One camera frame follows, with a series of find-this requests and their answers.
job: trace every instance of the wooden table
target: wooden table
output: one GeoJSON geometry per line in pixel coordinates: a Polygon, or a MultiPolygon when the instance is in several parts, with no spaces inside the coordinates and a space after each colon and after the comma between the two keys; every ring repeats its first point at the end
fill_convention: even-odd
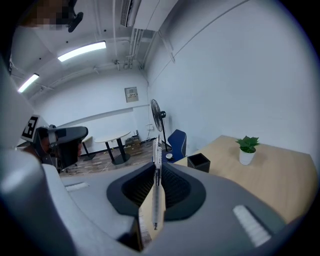
{"type": "Polygon", "coordinates": [[[125,153],[124,146],[121,142],[121,138],[131,133],[131,131],[120,131],[108,136],[100,137],[95,140],[96,143],[105,143],[106,148],[108,149],[111,161],[114,165],[121,165],[130,159],[130,155],[125,153]],[[116,140],[119,146],[120,155],[114,157],[112,155],[109,143],[110,141],[116,140]]]}
{"type": "MultiPolygon", "coordinates": [[[[309,154],[261,144],[256,147],[251,164],[242,165],[239,150],[235,138],[220,136],[194,154],[202,153],[211,161],[210,174],[247,189],[273,208],[286,223],[308,211],[318,189],[316,168],[309,154]]],[[[188,166],[187,158],[175,164],[188,166]]],[[[151,205],[152,190],[141,209],[151,238],[154,238],[157,231],[153,230],[151,222],[151,205]]]]}
{"type": "Polygon", "coordinates": [[[85,142],[87,142],[88,140],[92,139],[92,136],[87,136],[85,137],[83,140],[82,140],[82,145],[84,147],[84,150],[86,152],[86,157],[83,159],[83,161],[89,161],[89,160],[92,160],[96,154],[90,154],[87,150],[87,147],[86,147],[86,144],[85,142]]]}

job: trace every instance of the blue chair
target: blue chair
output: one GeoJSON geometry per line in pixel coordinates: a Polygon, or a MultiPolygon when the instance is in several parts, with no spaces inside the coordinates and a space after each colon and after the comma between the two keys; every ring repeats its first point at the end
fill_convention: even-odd
{"type": "Polygon", "coordinates": [[[166,152],[162,150],[162,162],[174,163],[186,156],[187,135],[184,131],[176,129],[168,138],[172,150],[166,152]],[[168,160],[166,154],[172,154],[173,159],[168,160]]]}

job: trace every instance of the air conditioner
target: air conditioner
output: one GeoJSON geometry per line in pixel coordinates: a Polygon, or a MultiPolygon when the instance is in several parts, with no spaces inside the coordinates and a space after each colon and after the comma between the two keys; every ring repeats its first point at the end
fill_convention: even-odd
{"type": "Polygon", "coordinates": [[[158,31],[178,0],[122,0],[120,24],[158,31]]]}

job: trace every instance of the chair backrest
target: chair backrest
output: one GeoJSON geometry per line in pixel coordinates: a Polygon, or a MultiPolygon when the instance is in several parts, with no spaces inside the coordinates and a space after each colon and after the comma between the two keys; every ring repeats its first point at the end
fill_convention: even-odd
{"type": "Polygon", "coordinates": [[[172,147],[174,159],[180,160],[186,156],[187,135],[184,131],[176,129],[168,138],[172,147]]]}

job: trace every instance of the potted plant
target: potted plant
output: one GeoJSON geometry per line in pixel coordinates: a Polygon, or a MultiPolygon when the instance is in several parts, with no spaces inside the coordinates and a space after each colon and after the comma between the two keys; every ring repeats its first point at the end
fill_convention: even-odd
{"type": "Polygon", "coordinates": [[[240,145],[240,154],[239,161],[241,164],[247,166],[251,163],[254,155],[256,153],[255,146],[258,146],[260,143],[258,142],[259,138],[256,137],[248,137],[245,136],[243,139],[238,139],[236,143],[240,145]]]}

